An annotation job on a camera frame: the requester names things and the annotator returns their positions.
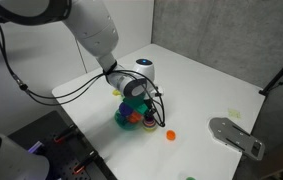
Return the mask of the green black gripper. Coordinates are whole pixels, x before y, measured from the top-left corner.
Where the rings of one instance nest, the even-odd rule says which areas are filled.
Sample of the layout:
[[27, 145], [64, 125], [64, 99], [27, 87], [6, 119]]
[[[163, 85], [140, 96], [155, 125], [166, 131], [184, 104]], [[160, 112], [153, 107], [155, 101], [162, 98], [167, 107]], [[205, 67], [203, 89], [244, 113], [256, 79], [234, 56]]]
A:
[[136, 97], [125, 97], [123, 102], [141, 115], [148, 115], [152, 108], [151, 100], [146, 99], [144, 94]]

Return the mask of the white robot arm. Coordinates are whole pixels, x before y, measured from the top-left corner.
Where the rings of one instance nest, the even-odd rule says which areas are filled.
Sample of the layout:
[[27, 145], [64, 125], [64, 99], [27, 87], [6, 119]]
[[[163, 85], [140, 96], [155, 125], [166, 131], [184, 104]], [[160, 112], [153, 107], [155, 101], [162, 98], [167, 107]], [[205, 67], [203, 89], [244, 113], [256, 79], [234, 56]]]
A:
[[[96, 58], [107, 82], [124, 97], [150, 98], [156, 89], [151, 61], [139, 59], [127, 70], [112, 55], [118, 33], [102, 0], [48, 0], [45, 5], [0, 0], [0, 19], [25, 26], [61, 21]], [[49, 170], [46, 157], [32, 154], [0, 134], [0, 180], [45, 180]]]

